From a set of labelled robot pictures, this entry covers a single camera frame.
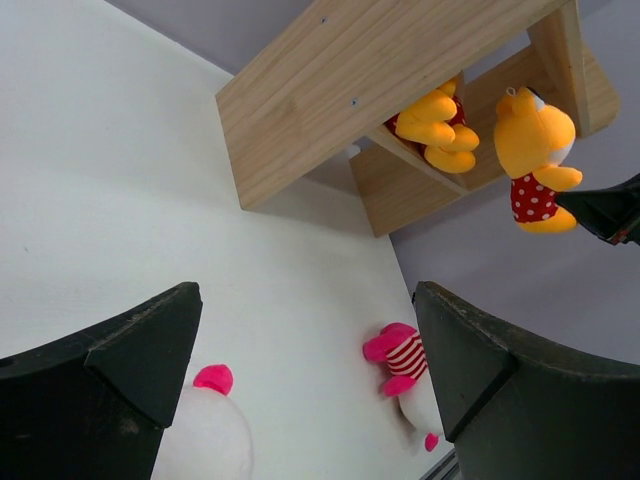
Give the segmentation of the orange bear polka dot toy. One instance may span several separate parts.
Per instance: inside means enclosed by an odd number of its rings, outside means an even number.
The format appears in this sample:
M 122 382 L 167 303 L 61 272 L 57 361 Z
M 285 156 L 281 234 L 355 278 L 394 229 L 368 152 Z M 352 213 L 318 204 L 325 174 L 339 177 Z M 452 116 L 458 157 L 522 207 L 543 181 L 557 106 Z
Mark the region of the orange bear polka dot toy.
M 455 126 L 465 126 L 459 78 L 454 76 L 385 122 L 397 138 L 427 146 L 448 146 L 456 138 Z

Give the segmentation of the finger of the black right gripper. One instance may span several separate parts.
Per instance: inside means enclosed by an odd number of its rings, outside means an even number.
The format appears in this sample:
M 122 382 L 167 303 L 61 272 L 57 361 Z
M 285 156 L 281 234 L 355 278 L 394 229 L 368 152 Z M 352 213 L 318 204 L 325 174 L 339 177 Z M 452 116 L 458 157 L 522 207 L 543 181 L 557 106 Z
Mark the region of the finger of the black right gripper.
M 556 203 L 579 225 L 610 244 L 639 244 L 639 178 L 613 187 L 558 193 Z

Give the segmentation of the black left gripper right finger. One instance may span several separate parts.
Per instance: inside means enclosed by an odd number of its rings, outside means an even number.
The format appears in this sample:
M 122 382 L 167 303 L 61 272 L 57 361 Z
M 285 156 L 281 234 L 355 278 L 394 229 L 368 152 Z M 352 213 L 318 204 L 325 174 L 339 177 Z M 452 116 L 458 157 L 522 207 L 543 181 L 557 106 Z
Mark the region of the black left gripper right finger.
M 638 478 L 637 365 L 548 340 L 434 282 L 414 298 L 464 478 Z

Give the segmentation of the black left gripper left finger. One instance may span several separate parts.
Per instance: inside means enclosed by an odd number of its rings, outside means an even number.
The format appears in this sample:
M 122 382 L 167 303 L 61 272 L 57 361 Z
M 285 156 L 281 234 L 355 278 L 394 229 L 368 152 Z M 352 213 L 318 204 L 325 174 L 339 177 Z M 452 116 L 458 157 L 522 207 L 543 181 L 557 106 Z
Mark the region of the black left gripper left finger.
M 1 361 L 4 479 L 148 479 L 173 422 L 202 311 L 183 282 Z

